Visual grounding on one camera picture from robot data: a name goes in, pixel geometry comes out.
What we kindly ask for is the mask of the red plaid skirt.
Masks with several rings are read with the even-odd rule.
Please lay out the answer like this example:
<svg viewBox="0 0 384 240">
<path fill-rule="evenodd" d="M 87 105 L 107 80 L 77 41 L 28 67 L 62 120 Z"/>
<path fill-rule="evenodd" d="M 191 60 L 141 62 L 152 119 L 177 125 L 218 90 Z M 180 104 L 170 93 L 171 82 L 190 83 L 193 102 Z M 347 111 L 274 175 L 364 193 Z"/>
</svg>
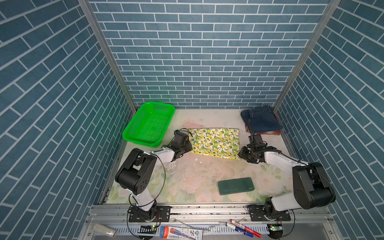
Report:
<svg viewBox="0 0 384 240">
<path fill-rule="evenodd" d="M 245 125 L 245 130 L 246 130 L 247 133 L 250 133 L 250 130 L 249 130 L 247 125 Z M 282 133 L 281 130 L 277 130 L 277 131 L 262 132 L 262 133 L 257 133 L 257 134 L 279 136 L 279 135 L 281 135 L 281 133 Z"/>
</svg>

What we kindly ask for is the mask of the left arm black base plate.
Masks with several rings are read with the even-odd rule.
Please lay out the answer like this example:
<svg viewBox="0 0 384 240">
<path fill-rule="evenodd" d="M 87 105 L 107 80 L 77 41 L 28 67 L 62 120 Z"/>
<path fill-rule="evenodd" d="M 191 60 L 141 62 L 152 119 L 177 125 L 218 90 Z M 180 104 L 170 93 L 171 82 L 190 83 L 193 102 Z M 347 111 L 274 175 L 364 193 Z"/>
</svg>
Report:
<svg viewBox="0 0 384 240">
<path fill-rule="evenodd" d="M 149 211 L 144 211 L 138 207 L 132 207 L 128 221 L 130 223 L 144 222 L 169 222 L 171 214 L 170 206 L 152 206 Z"/>
</svg>

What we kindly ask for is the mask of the yellow floral skirt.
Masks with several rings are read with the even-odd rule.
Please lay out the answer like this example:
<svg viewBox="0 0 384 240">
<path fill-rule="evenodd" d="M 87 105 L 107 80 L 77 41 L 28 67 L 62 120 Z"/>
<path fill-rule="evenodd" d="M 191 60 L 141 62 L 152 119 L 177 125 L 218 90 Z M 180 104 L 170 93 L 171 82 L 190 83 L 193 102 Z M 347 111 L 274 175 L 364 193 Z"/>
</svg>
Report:
<svg viewBox="0 0 384 240">
<path fill-rule="evenodd" d="M 241 160 L 239 130 L 231 128 L 195 128 L 190 142 L 195 154 L 222 159 Z"/>
</svg>

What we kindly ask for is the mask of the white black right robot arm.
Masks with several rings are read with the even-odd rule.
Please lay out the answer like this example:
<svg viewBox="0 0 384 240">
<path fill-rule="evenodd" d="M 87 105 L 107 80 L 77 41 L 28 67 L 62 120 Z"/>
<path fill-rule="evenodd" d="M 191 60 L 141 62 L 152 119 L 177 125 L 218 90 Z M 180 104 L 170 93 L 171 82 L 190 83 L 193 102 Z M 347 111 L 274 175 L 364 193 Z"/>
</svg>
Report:
<svg viewBox="0 0 384 240">
<path fill-rule="evenodd" d="M 238 156 L 248 163 L 267 163 L 290 174 L 293 190 L 290 193 L 268 198 L 265 213 L 324 207 L 336 200 L 336 192 L 320 163 L 307 163 L 285 155 L 269 146 L 261 135 L 249 136 L 250 143 L 241 148 Z"/>
</svg>

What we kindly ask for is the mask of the dark navy skirt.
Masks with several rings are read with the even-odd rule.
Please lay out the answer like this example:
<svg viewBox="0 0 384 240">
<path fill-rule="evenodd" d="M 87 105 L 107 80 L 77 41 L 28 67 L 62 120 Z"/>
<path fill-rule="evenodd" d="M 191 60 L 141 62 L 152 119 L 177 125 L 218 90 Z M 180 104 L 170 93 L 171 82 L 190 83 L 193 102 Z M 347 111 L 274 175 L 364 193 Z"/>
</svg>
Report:
<svg viewBox="0 0 384 240">
<path fill-rule="evenodd" d="M 252 134 L 282 129 L 273 108 L 270 106 L 241 111 L 241 117 Z"/>
</svg>

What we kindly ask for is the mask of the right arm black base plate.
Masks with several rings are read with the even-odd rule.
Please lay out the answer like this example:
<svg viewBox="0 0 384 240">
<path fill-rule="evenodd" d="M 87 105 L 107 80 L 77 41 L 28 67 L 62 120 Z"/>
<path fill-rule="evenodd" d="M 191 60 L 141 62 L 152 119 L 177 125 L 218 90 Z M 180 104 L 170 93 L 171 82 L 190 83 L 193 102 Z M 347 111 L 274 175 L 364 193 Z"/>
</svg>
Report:
<svg viewBox="0 0 384 240">
<path fill-rule="evenodd" d="M 289 222 L 291 221 L 291 216 L 288 211 L 276 211 L 274 207 L 271 206 L 261 206 L 261 205 L 248 205 L 247 211 L 250 214 L 252 222 L 265 222 L 265 221 L 282 221 Z"/>
</svg>

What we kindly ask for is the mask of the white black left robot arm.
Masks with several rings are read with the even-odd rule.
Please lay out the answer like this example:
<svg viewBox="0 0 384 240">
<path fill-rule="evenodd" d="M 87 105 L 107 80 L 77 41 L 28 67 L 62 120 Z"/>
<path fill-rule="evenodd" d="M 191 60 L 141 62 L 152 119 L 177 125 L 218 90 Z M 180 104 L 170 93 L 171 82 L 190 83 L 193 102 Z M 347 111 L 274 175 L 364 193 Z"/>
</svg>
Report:
<svg viewBox="0 0 384 240">
<path fill-rule="evenodd" d="M 136 201 L 134 207 L 145 214 L 152 214 L 157 207 L 148 184 L 155 166 L 171 163 L 193 150 L 190 137 L 193 134 L 186 128 L 174 131 L 174 137 L 161 150 L 146 153 L 133 149 L 115 175 L 115 181 L 128 190 Z"/>
</svg>

